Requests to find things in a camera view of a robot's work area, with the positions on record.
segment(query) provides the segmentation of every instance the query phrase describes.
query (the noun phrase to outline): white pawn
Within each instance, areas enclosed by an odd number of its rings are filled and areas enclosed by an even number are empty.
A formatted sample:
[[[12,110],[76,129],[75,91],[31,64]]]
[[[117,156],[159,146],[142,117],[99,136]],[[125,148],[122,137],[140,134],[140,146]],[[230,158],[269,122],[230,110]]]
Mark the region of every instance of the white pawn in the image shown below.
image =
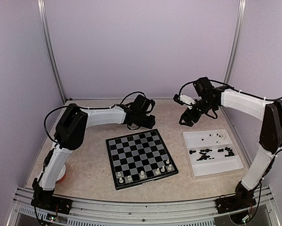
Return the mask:
[[[141,172],[140,172],[140,177],[141,177],[141,178],[145,178],[144,171],[141,171]]]
[[[160,168],[156,170],[156,174],[160,174]]]

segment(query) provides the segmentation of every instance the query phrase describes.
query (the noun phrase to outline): purple wall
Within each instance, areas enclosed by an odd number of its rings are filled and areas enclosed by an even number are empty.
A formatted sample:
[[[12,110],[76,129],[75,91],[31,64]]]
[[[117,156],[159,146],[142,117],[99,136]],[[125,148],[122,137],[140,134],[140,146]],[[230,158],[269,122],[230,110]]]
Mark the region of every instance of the purple wall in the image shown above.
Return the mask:
[[[44,141],[43,118],[59,105],[37,1],[0,0],[0,225]]]
[[[230,84],[262,97],[282,96],[282,1],[247,1]],[[261,123],[233,110],[227,112],[253,159]],[[276,159],[266,184],[270,185],[282,217],[282,153]]]
[[[223,81],[238,6],[238,0],[46,1],[67,96],[143,90],[173,97],[198,77]]]

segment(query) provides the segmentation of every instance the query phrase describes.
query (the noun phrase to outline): orange base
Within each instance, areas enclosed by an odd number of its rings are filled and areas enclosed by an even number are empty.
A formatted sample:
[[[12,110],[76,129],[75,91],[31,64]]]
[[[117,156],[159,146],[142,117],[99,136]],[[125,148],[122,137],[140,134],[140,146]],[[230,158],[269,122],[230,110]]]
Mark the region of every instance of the orange base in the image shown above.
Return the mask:
[[[59,183],[63,182],[65,178],[66,178],[66,172],[65,172],[64,176],[60,180],[56,181],[56,184],[59,184]]]

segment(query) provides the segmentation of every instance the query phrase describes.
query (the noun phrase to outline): white robotic arm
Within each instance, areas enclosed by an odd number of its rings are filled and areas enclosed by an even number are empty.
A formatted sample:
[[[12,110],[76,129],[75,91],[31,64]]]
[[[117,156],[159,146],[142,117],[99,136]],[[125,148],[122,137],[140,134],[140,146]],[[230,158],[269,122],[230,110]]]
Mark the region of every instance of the white robotic arm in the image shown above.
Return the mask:
[[[201,115],[217,118],[219,106],[236,109],[263,122],[259,148],[249,171],[236,186],[235,196],[216,200],[219,213],[234,211],[255,205],[253,193],[262,178],[269,172],[275,160],[276,152],[282,146],[282,101],[266,101],[229,89],[228,86],[214,87],[207,77],[192,82],[200,100],[193,100],[181,93],[174,96],[174,101],[187,105],[179,123],[193,126]],[[215,117],[208,114],[212,110]]]
[[[133,102],[126,105],[101,108],[80,107],[76,104],[65,106],[66,110],[56,125],[55,143],[43,162],[42,172],[34,179],[31,204],[45,210],[68,214],[72,201],[53,196],[55,183],[65,172],[65,162],[70,154],[82,145],[86,128],[104,124],[126,124],[130,129],[134,124],[151,129],[155,125],[155,116],[149,113],[154,105],[153,100],[138,95]]]

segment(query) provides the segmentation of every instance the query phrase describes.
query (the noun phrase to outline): white plastic tray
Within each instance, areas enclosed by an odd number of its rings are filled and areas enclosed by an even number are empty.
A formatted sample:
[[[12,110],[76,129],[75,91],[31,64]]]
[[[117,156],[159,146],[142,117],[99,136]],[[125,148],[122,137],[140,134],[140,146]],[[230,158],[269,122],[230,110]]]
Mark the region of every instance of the white plastic tray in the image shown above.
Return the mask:
[[[225,129],[184,132],[183,142],[186,154],[189,158],[190,168],[193,179],[221,176],[241,171],[243,163]],[[218,152],[218,149],[229,147],[233,150],[234,156],[225,157],[228,151]],[[212,149],[207,155],[210,158],[197,161],[201,157],[201,150]]]

